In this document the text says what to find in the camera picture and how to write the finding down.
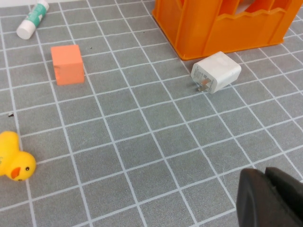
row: orange duck beak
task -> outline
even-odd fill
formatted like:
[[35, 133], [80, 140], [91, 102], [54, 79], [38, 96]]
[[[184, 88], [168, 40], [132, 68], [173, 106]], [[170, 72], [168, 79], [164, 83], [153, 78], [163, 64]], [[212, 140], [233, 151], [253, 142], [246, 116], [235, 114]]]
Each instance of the orange duck beak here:
[[11, 178], [13, 178], [13, 179], [15, 179], [17, 176], [19, 176], [19, 174], [20, 174], [20, 167], [18, 167], [18, 168], [15, 168], [13, 171], [11, 171], [11, 174], [10, 174], [10, 176], [11, 176]]

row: yellow rubber duck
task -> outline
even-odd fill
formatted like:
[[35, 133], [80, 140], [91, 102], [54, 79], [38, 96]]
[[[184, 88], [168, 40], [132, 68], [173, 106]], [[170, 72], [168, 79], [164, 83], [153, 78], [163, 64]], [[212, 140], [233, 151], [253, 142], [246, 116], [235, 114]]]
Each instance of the yellow rubber duck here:
[[17, 133], [4, 131], [0, 134], [0, 176], [6, 175], [14, 181], [24, 181], [36, 169], [35, 158], [19, 150]]

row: white glue stick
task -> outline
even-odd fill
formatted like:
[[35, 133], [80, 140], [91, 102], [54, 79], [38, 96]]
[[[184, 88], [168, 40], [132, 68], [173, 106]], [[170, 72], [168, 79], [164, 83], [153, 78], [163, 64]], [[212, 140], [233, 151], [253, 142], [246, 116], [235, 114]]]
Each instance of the white glue stick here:
[[32, 11], [19, 25], [17, 29], [17, 35], [21, 39], [29, 39], [40, 24], [48, 9], [48, 3], [44, 0], [39, 0]]

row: orange cube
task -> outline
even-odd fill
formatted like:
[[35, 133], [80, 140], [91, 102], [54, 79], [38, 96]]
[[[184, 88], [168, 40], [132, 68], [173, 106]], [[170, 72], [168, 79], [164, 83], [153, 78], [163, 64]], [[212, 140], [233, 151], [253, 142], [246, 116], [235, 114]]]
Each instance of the orange cube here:
[[83, 60], [78, 45], [54, 46], [51, 53], [57, 85], [84, 82]]

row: table surface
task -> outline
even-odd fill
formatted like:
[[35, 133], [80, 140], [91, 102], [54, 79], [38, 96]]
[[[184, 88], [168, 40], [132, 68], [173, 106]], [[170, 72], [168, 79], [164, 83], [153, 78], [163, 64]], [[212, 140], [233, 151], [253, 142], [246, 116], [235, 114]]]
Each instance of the table surface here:
[[[228, 54], [237, 81], [210, 95], [150, 15], [152, 0], [0, 9], [0, 131], [37, 160], [0, 178], [0, 227], [235, 227], [243, 168], [303, 179], [303, 10], [281, 45]], [[57, 86], [52, 46], [78, 44], [85, 83]]]

